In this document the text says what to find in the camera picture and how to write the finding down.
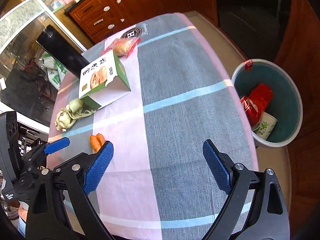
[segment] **paper cup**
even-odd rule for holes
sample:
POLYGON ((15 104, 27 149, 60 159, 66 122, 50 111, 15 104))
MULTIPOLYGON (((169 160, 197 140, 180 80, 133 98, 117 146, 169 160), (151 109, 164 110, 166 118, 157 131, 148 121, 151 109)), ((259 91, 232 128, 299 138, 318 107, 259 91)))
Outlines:
POLYGON ((267 114, 266 112, 262 112, 260 125, 258 129, 254 131, 254 133, 258 135, 260 138, 267 140, 276 123, 276 118, 274 118, 270 114, 267 114))

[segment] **burger box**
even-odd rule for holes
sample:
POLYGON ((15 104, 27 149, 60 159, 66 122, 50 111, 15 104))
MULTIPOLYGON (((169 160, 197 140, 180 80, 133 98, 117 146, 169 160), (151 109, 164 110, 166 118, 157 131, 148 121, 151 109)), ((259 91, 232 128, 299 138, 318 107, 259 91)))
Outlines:
POLYGON ((124 66, 113 50, 81 70, 79 98, 98 110, 131 91, 124 66))

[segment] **trash bin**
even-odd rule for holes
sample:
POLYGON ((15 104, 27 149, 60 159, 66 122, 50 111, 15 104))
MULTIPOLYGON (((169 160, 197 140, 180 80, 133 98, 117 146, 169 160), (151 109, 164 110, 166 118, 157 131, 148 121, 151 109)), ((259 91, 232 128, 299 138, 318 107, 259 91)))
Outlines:
POLYGON ((302 101, 300 93, 289 75, 276 64, 263 59, 252 59, 252 69, 245 72, 245 63, 241 63, 232 75, 239 97, 249 96, 259 84, 268 85, 274 97, 265 110, 277 119, 277 124, 267 140, 258 137, 254 132, 256 146, 282 147, 297 136, 302 124, 302 101))

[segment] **white cabinet handle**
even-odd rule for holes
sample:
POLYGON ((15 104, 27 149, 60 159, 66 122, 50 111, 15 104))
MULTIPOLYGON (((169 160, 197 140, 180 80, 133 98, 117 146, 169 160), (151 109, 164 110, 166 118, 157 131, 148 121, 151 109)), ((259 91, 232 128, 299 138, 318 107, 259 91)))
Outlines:
POLYGON ((97 25, 98 23, 103 22, 103 19, 96 21, 93 25, 97 25))

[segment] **carrot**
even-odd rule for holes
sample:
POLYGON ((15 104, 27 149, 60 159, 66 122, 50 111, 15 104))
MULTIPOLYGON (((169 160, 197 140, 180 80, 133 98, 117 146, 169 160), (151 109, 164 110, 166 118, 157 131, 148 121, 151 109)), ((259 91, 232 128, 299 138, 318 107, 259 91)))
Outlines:
POLYGON ((90 144, 96 152, 98 152, 101 148, 101 144, 100 144, 98 138, 94 135, 90 135, 90 144))
POLYGON ((98 133, 98 134, 96 135, 96 138, 98 139, 98 141, 99 141, 99 143, 100 143, 101 146, 106 142, 104 136, 103 136, 101 133, 98 133))

